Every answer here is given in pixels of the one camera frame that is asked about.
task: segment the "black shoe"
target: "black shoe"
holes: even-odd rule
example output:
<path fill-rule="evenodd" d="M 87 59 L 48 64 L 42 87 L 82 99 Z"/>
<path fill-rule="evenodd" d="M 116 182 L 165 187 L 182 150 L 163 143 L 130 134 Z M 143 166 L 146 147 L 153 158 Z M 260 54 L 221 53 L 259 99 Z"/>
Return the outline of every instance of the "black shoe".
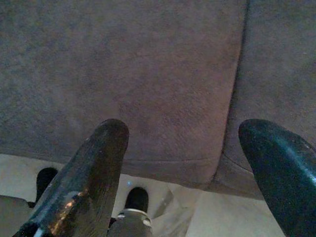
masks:
<path fill-rule="evenodd" d="M 239 140 L 270 211 L 286 236 L 316 236 L 316 149 L 273 122 L 249 119 Z"/>
<path fill-rule="evenodd" d="M 28 202 L 28 205 L 30 208 L 35 207 L 36 203 L 44 193 L 45 189 L 49 185 L 49 183 L 53 180 L 53 178 L 56 176 L 58 171 L 54 168 L 45 168 L 42 169 L 36 179 L 36 187 L 37 187 L 37 193 L 36 193 L 36 201 L 35 202 Z"/>
<path fill-rule="evenodd" d="M 129 192 L 125 203 L 125 209 L 128 208 L 133 208 L 147 212 L 148 193 L 145 189 L 136 187 Z"/>

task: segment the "floor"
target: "floor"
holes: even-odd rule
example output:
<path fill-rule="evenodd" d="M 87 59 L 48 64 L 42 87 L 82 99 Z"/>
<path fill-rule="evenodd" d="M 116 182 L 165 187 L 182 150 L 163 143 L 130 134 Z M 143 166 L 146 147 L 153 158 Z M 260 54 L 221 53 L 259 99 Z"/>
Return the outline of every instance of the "floor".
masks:
<path fill-rule="evenodd" d="M 27 220 L 30 209 L 25 200 L 35 200 L 36 176 L 45 167 L 60 170 L 63 165 L 0 155 L 0 210 L 3 216 L 0 236 L 12 236 Z M 144 187 L 149 193 L 148 215 L 153 221 L 155 237 L 284 236 L 264 201 L 207 193 L 124 174 L 120 177 L 112 216 L 123 209 L 129 190 L 135 186 Z"/>

